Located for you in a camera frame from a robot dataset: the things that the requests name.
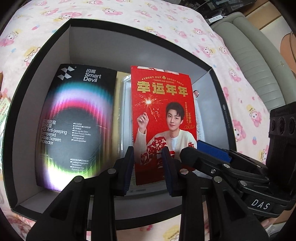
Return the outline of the black screen protector box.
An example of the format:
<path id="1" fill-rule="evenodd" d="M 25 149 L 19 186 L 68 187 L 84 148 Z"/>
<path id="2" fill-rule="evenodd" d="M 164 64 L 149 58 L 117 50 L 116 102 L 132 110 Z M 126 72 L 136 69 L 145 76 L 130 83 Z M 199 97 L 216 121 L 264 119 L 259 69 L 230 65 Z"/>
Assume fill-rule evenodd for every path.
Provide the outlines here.
<path id="1" fill-rule="evenodd" d="M 38 126 L 38 186 L 61 191 L 74 177 L 94 177 L 109 164 L 116 77 L 108 68 L 59 66 Z"/>

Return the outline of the grey upholstered headboard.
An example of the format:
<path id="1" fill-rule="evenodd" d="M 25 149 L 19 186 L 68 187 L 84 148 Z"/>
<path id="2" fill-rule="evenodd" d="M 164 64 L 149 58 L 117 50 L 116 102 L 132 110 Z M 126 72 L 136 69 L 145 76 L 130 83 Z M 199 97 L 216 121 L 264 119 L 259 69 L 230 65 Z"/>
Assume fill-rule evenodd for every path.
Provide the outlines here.
<path id="1" fill-rule="evenodd" d="M 241 13 L 211 25 L 268 110 L 295 101 L 295 77 L 272 42 Z"/>

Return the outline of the colourful printed card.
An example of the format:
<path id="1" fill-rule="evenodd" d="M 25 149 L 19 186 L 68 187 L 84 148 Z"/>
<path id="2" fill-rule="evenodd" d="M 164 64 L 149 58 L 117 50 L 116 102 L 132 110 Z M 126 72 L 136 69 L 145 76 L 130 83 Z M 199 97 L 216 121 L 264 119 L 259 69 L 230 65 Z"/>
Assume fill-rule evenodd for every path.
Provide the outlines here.
<path id="1" fill-rule="evenodd" d="M 6 124 L 6 119 L 8 116 L 9 108 L 10 108 L 10 100 L 5 97 L 1 98 L 1 105 L 0 105 L 0 135 L 2 135 L 4 131 L 4 127 Z"/>

